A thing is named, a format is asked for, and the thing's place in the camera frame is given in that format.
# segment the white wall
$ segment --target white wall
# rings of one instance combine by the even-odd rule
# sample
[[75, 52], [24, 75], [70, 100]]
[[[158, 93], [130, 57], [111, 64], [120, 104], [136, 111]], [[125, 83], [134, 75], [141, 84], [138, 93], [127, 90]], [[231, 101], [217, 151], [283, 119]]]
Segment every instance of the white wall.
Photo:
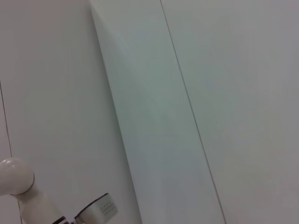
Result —
[[223, 224], [160, 1], [93, 2], [143, 224]]
[[140, 224], [88, 1], [4, 0], [0, 21], [13, 156], [32, 164], [69, 220], [109, 192], [119, 209], [111, 224]]
[[297, 223], [299, 2], [162, 2], [227, 223]]
[[[5, 114], [0, 92], [0, 161], [10, 157]], [[12, 196], [0, 196], [0, 223], [20, 224], [17, 200]]]

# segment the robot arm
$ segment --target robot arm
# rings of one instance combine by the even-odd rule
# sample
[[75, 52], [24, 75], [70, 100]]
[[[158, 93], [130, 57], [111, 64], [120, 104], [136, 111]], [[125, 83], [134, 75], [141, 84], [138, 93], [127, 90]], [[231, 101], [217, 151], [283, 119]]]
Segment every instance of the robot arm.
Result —
[[68, 224], [65, 217], [35, 185], [31, 167], [18, 158], [0, 162], [0, 196], [12, 195], [26, 224]]

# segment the silver metal piece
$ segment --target silver metal piece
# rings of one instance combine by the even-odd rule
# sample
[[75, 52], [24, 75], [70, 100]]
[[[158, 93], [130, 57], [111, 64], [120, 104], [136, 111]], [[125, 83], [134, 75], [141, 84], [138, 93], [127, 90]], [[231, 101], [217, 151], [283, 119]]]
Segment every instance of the silver metal piece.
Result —
[[78, 224], [105, 224], [117, 213], [112, 197], [106, 193], [78, 213]]

